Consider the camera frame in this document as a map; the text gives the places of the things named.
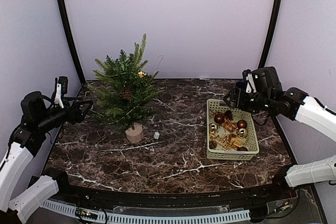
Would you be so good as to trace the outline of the dark pine cone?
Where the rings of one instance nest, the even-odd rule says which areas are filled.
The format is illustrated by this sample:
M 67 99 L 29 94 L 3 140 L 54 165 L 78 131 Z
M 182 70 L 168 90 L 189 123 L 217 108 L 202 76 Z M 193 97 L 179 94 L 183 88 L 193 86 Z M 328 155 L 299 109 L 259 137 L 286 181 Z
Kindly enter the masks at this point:
M 227 111 L 225 111 L 225 112 L 224 112 L 224 116 L 225 116 L 227 119 L 229 119 L 230 121 L 233 120 L 233 113 L 232 113 L 231 110 L 227 110 Z
M 120 97 L 121 97 L 121 99 L 123 99 L 125 101 L 132 101 L 132 99 L 133 99 L 132 91 L 129 90 L 129 89 L 125 89 L 125 90 L 120 92 Z

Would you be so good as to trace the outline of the copper ribbon bow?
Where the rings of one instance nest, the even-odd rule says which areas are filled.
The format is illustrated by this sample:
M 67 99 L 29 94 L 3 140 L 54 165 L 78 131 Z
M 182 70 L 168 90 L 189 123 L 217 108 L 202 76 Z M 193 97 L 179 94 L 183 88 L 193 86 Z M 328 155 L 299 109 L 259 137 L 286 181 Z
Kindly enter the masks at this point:
M 224 121 L 223 123 L 223 127 L 225 128 L 225 130 L 227 130 L 230 133 L 233 133 L 236 131 L 237 129 L 237 124 L 233 123 L 231 121 Z

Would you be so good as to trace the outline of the pale green plastic basket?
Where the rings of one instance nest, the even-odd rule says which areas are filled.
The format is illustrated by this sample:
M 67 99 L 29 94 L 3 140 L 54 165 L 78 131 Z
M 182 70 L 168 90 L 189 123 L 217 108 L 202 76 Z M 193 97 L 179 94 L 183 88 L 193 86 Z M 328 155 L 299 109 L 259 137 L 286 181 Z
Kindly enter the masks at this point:
M 208 99 L 207 105 L 207 141 L 206 151 L 208 159 L 221 159 L 221 160 L 242 160 L 249 161 L 256 154 L 259 153 L 259 145 L 257 140 L 257 134 L 251 114 L 244 112 L 240 109 L 231 109 L 223 101 L 218 99 Z M 215 134 L 209 133 L 209 124 L 215 123 L 215 114 L 223 114 L 227 110 L 231 110 L 233 113 L 233 120 L 231 122 L 237 123 L 239 120 L 245 120 L 247 122 L 248 136 L 246 138 L 237 137 L 237 129 L 235 132 L 230 133 L 223 127 L 222 124 L 218 125 L 218 132 Z M 248 151 L 225 151 L 223 149 L 225 140 L 230 137 L 236 137 L 242 142 L 242 146 L 246 147 Z M 217 147 L 214 150 L 209 148 L 209 141 L 215 141 Z

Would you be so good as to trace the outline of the small green christmas tree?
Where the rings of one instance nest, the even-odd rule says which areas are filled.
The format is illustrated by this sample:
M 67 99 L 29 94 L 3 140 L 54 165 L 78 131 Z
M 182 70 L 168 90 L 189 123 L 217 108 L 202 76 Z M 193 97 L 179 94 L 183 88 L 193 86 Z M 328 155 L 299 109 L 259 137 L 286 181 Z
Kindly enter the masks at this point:
M 128 129 L 153 114 L 146 105 L 160 93 L 155 84 L 159 72 L 144 71 L 148 63 L 143 60 L 146 43 L 147 35 L 143 34 L 141 42 L 134 43 L 133 53 L 127 54 L 121 49 L 118 58 L 95 59 L 99 69 L 93 73 L 101 85 L 89 89 L 97 96 L 94 114 L 103 123 Z

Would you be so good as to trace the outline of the gold gift box ornament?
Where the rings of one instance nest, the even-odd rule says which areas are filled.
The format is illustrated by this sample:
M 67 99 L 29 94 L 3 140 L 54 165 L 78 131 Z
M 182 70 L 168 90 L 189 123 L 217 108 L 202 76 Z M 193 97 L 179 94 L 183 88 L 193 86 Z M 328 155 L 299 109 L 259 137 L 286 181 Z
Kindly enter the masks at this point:
M 148 74 L 146 73 L 146 72 L 144 72 L 144 71 L 139 71 L 138 72 L 138 77 L 139 78 L 144 78 L 145 76 L 147 76 Z

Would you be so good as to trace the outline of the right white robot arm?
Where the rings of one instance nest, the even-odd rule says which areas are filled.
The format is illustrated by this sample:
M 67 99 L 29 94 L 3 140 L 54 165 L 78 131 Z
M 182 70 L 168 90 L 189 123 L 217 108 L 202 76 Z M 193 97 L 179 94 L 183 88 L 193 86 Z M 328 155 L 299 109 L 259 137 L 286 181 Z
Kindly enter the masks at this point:
M 271 115 L 281 114 L 335 140 L 335 112 L 298 88 L 284 91 L 275 67 L 247 69 L 242 75 L 242 81 L 236 82 L 224 96 L 227 106 L 249 113 L 266 111 Z M 303 165 L 284 166 L 273 177 L 268 195 L 278 200 L 288 188 L 334 180 L 335 156 Z

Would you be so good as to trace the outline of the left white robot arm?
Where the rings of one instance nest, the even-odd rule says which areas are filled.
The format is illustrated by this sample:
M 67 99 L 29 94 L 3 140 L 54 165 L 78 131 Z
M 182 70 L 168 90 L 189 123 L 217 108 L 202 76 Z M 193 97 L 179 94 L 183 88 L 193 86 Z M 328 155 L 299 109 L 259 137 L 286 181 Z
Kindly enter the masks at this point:
M 1 163 L 1 223 L 26 223 L 51 196 L 63 201 L 74 197 L 66 172 L 50 168 L 16 198 L 13 191 L 23 171 L 38 154 L 46 134 L 64 123 L 80 123 L 93 105 L 91 100 L 66 98 L 65 107 L 54 102 L 47 108 L 48 97 L 34 91 L 21 101 L 23 116 L 13 130 Z

